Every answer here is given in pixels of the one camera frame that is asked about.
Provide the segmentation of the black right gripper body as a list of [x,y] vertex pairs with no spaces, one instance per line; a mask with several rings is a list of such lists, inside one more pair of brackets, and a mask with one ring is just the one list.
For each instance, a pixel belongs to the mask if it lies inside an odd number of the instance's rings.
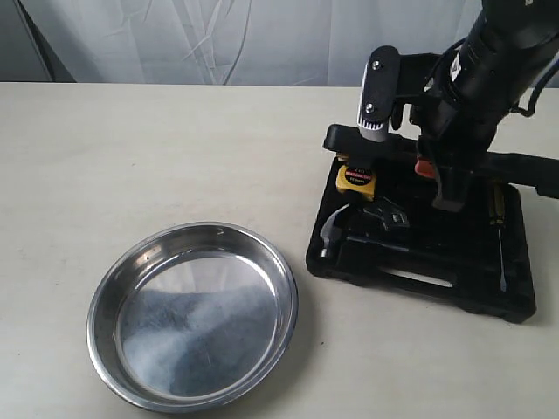
[[395,106],[404,104],[420,128],[418,152],[442,182],[500,178],[488,148],[502,121],[501,55],[402,55]]

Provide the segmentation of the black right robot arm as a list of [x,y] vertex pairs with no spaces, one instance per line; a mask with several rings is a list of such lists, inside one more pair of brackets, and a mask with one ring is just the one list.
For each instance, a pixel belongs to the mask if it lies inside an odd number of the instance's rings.
[[489,150],[505,117],[534,115],[557,53],[556,1],[485,1],[468,35],[444,53],[401,57],[392,122],[411,105],[418,170],[438,185],[434,207],[460,210],[478,178],[558,196],[556,160]]

